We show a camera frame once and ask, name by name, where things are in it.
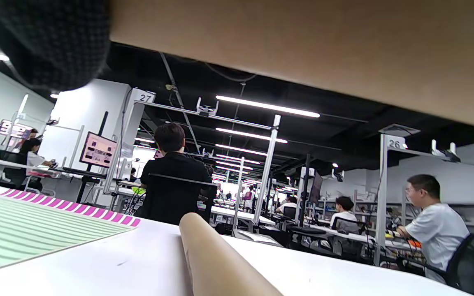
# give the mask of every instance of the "computer screen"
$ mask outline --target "computer screen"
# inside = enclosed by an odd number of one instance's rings
[[[317,204],[320,191],[321,191],[321,184],[323,183],[323,178],[319,176],[318,172],[316,172],[314,176],[314,182],[312,182],[312,188],[310,189],[310,198],[309,201],[311,204]]]
[[[109,168],[115,150],[116,142],[89,132],[79,161]]]

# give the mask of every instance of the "woman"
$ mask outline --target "woman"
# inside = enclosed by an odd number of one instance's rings
[[[51,161],[46,161],[45,158],[37,155],[38,150],[40,149],[41,141],[32,138],[23,142],[21,149],[19,150],[20,154],[27,155],[27,166],[28,167],[37,167],[38,165],[55,165],[56,163]],[[43,190],[43,185],[39,178],[30,178],[28,182],[28,187],[37,189],[39,191]]]

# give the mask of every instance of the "man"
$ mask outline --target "man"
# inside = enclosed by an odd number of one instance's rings
[[[334,221],[336,218],[347,219],[350,221],[357,221],[356,216],[350,212],[352,208],[354,208],[354,203],[350,199],[350,197],[338,197],[336,198],[335,204],[337,213],[332,215],[330,219],[330,227],[334,225]]]
[[[297,208],[297,198],[296,197],[293,197],[292,195],[289,195],[288,197],[286,197],[286,202],[284,204],[282,204],[279,208],[276,208],[275,209],[275,212],[278,212],[278,213],[283,213],[284,211],[284,208]]]
[[[183,215],[197,212],[197,200],[203,186],[186,181],[173,180],[158,174],[187,180],[212,183],[204,164],[186,157],[186,137],[182,127],[176,123],[159,126],[154,134],[158,150],[163,157],[148,161],[142,171],[140,182],[147,188],[143,205],[137,216],[177,224]]]
[[[399,226],[397,231],[405,238],[412,236],[422,243],[422,253],[430,266],[446,270],[453,253],[469,235],[466,224],[457,212],[440,203],[440,183],[435,177],[416,175],[407,182],[407,196],[423,211],[409,225]],[[432,271],[426,270],[425,276],[445,283]]]

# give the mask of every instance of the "black hair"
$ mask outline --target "black hair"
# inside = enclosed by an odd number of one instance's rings
[[[341,206],[344,210],[352,210],[354,208],[354,203],[350,197],[338,197],[336,203]]]
[[[289,202],[293,202],[294,204],[297,204],[297,197],[293,196],[293,195],[288,195],[288,201]]]
[[[40,146],[41,141],[33,138],[33,139],[28,139],[25,142],[23,142],[23,145],[21,145],[21,149],[19,149],[20,154],[27,154],[28,152],[32,151],[32,148],[35,146]]]
[[[431,175],[415,175],[407,179],[414,189],[423,189],[435,199],[440,199],[440,183]]]
[[[184,129],[176,123],[166,123],[155,130],[153,137],[164,152],[175,152],[184,146]]]

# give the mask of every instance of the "aluminum pole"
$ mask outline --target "aluminum pole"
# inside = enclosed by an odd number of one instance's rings
[[[378,189],[378,211],[376,212],[376,245],[374,266],[380,266],[381,248],[385,248],[385,221],[387,210],[387,135],[380,140],[380,180]]]
[[[241,157],[241,168],[239,169],[239,180],[237,181],[237,193],[236,193],[237,196],[235,197],[235,214],[233,214],[233,227],[232,227],[233,230],[235,230],[238,225],[237,218],[239,216],[239,205],[241,204],[241,187],[242,187],[242,170],[243,169],[244,169],[244,157]]]
[[[267,160],[265,161],[265,169],[263,170],[263,178],[261,179],[261,184],[264,184],[265,186],[261,187],[261,191],[257,199],[256,208],[259,208],[259,209],[261,208],[263,204],[263,200],[265,199],[265,195],[267,194],[266,184],[268,182],[268,175],[270,172],[270,167],[272,165],[273,151],[275,150],[275,140],[277,139],[277,130],[279,128],[280,122],[281,122],[281,116],[279,114],[275,114],[275,117],[273,119],[272,134],[270,136],[270,144],[268,145]],[[255,225],[258,225],[260,216],[261,216],[261,210],[256,211],[255,215],[253,216],[253,223]]]

